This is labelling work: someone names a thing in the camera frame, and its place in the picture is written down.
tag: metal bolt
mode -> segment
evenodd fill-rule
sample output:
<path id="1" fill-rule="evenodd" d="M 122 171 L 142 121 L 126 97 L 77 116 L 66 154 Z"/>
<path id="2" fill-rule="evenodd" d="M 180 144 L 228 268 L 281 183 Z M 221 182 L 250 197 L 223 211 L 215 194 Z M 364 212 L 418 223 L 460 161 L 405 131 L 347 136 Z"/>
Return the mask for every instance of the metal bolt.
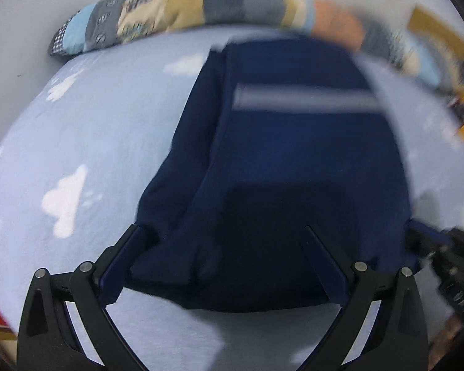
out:
<path id="1" fill-rule="evenodd" d="M 83 262 L 79 265 L 79 270 L 81 272 L 89 272 L 93 268 L 93 264 L 91 262 Z"/>
<path id="2" fill-rule="evenodd" d="M 44 267 L 41 267 L 40 269 L 38 269 L 36 272 L 35 272 L 35 276 L 38 278 L 38 279 L 41 279 L 43 276 L 46 275 L 46 269 Z"/>
<path id="3" fill-rule="evenodd" d="M 367 265 L 364 262 L 358 261 L 354 264 L 354 267 L 359 272 L 367 271 Z"/>
<path id="4" fill-rule="evenodd" d="M 408 267 L 403 267 L 400 272 L 406 276 L 406 277 L 409 277 L 409 276 L 412 276 L 413 275 L 413 271 L 410 270 Z"/>

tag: dark blue fabric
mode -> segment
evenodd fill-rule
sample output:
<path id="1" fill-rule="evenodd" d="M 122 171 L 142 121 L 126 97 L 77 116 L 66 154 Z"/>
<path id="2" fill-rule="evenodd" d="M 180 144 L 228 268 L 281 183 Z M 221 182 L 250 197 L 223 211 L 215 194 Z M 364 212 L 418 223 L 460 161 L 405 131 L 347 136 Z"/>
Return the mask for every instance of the dark blue fabric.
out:
<path id="1" fill-rule="evenodd" d="M 407 183 L 384 116 L 235 111 L 238 84 L 370 90 L 349 54 L 321 41 L 211 52 L 141 197 L 136 224 L 159 242 L 127 286 L 217 311 L 326 302 L 299 245 L 309 223 L 375 269 L 413 266 Z"/>

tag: gray stripe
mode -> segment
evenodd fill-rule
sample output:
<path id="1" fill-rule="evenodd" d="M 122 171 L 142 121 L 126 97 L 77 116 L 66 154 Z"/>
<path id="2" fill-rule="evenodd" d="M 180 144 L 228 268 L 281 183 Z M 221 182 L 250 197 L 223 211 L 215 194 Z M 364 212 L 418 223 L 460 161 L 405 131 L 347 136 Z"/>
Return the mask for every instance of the gray stripe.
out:
<path id="1" fill-rule="evenodd" d="M 380 113 L 380 103 L 369 90 L 309 86 L 238 85 L 232 110 L 280 113 Z"/>

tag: mattress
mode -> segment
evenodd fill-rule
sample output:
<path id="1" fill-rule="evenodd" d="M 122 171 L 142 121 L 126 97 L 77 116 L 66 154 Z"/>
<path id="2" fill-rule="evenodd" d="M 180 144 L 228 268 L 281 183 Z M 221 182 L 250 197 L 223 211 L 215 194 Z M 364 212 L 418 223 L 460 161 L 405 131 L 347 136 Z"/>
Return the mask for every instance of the mattress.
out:
<path id="1" fill-rule="evenodd" d="M 231 26 L 162 34 L 80 55 L 50 80 L 0 146 L 0 309 L 15 330 L 36 269 L 67 272 L 95 260 L 134 221 L 210 47 L 273 37 L 288 34 Z M 439 228 L 464 227 L 464 144 L 445 99 L 384 63 L 362 55 L 355 61 L 393 125 L 415 215 Z M 417 279 L 432 333 L 448 310 L 433 293 L 430 271 Z M 294 370 L 339 310 L 186 311 L 127 289 L 107 309 L 142 362 L 165 371 Z"/>

